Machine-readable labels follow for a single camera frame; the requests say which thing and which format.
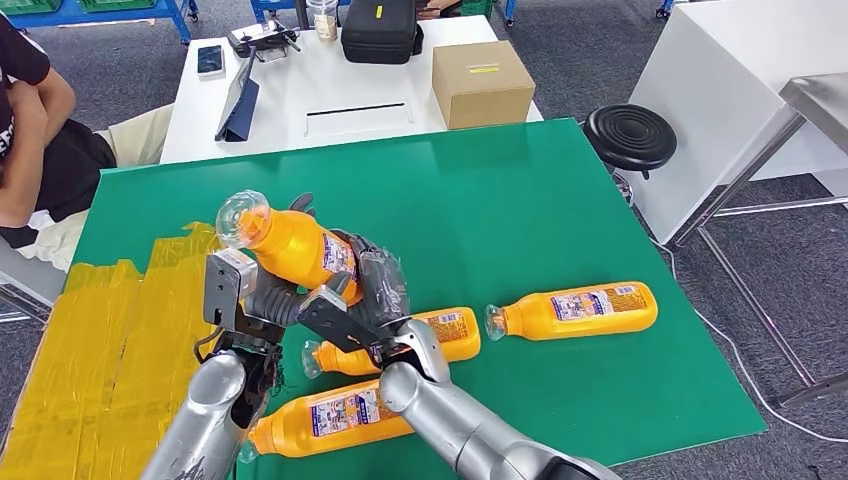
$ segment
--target beige pants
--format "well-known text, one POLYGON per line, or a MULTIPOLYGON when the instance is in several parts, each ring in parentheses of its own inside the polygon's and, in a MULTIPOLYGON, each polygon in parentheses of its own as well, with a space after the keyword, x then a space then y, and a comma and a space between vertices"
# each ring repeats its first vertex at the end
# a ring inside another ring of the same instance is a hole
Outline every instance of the beige pants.
MULTIPOLYGON (((159 163, 172 110, 173 105, 166 105, 97 132, 112 148, 118 168, 159 163)), ((19 248, 18 252, 27 258, 37 257, 50 262, 67 272, 86 218, 88 210, 70 215, 40 230, 35 243, 19 248)))

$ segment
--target smartphone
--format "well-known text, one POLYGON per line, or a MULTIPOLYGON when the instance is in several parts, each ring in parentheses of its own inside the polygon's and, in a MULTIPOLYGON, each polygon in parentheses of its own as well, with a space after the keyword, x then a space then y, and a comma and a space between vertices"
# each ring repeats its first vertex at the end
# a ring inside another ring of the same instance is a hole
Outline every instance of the smartphone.
POLYGON ((207 77, 224 73, 224 53, 221 46, 197 49, 197 75, 207 77))

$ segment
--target cable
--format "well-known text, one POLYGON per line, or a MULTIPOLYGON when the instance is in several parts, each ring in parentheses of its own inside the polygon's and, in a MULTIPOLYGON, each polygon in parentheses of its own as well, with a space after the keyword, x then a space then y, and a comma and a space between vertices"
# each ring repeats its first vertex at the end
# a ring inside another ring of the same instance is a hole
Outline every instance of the cable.
POLYGON ((223 332, 223 331, 224 331, 223 328, 215 327, 215 330, 213 330, 212 333, 210 333, 209 335, 201 338, 200 340, 198 340, 197 342, 194 343, 194 358, 197 359, 197 363, 201 363, 201 364, 203 363, 203 356, 200 355, 200 346, 211 342, 212 340, 215 339, 215 337, 220 335, 221 332, 223 332))
MULTIPOLYGON (((671 261, 671 275, 672 275, 672 277, 674 277, 675 280, 677 280, 677 270, 675 269, 675 266, 674 266, 674 254, 671 253, 671 250, 669 250, 668 248, 666 248, 663 245, 660 245, 653 238, 651 238, 651 243, 656 245, 657 248, 659 248, 660 250, 662 250, 663 252, 665 252, 668 255, 668 258, 671 261)), ((754 382, 754 379, 751 377, 751 374, 748 373, 748 369, 745 368, 745 363, 742 361, 742 355, 739 353, 739 348, 736 347, 736 343, 733 340, 731 340, 730 337, 725 335, 724 332, 719 330, 718 327, 713 325, 712 322, 707 320, 707 317, 702 315, 701 312, 699 312, 697 308, 692 307, 692 309, 695 310, 695 314, 697 314, 701 318, 701 320, 703 320, 704 323, 706 323, 711 329, 713 329, 713 331, 716 332, 721 338, 723 338, 728 344, 730 344, 730 348, 733 349, 733 356, 736 357, 736 362, 739 364, 739 368, 742 370, 742 374, 745 375, 745 378, 748 380, 748 384, 751 386, 751 389, 754 390, 754 394, 756 394, 757 399, 760 401, 760 404, 766 410, 768 410, 768 412, 770 414, 772 414, 772 416, 774 416, 776 419, 780 420, 781 422, 783 422, 783 423, 785 423, 785 424, 787 424, 791 427, 795 427, 798 430, 801 430, 802 432, 809 434, 809 435, 812 435, 812 436, 814 436, 814 437, 816 437, 820 440, 825 440, 825 441, 828 441, 828 442, 835 442, 835 443, 848 443, 848 438, 828 437, 827 435, 822 435, 820 433, 816 433, 816 432, 810 430, 809 428, 804 427, 802 425, 799 425, 799 424, 793 422, 792 420, 789 420, 788 418, 780 415, 776 411, 774 411, 774 409, 771 408, 771 405, 769 405, 769 403, 763 397, 763 394, 760 392, 760 389, 759 389, 759 387, 757 387, 757 383, 754 382)))

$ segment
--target bottle neck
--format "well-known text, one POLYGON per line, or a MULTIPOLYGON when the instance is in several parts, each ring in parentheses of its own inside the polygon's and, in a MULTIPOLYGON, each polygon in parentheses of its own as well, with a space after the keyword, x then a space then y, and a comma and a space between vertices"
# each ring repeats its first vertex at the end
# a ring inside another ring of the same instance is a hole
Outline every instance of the bottle neck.
POLYGON ((518 305, 510 305, 503 308, 504 326, 507 335, 521 335, 524 333, 524 318, 518 305))
POLYGON ((274 417, 275 415, 270 415, 260 418, 256 426, 247 433, 247 437, 253 442, 256 452, 260 455, 277 453, 276 448, 274 448, 274 417))
POLYGON ((292 225, 293 215, 306 215, 305 213, 292 210, 272 210, 271 222, 265 235, 257 238, 248 248, 257 255, 272 255, 281 251, 280 247, 288 245, 294 230, 292 225))
POLYGON ((338 372, 339 363, 337 355, 344 355, 344 352, 336 348, 335 345, 328 341, 321 342, 321 346, 315 352, 315 360, 321 366, 321 370, 325 372, 338 372))

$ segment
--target cardboard box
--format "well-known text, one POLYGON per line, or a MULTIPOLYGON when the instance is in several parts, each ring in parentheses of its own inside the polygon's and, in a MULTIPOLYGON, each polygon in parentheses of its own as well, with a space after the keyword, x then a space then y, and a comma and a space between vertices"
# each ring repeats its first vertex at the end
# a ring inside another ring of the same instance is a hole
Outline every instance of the cardboard box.
POLYGON ((433 92, 450 130, 524 122, 535 90, 509 42, 433 49, 433 92))

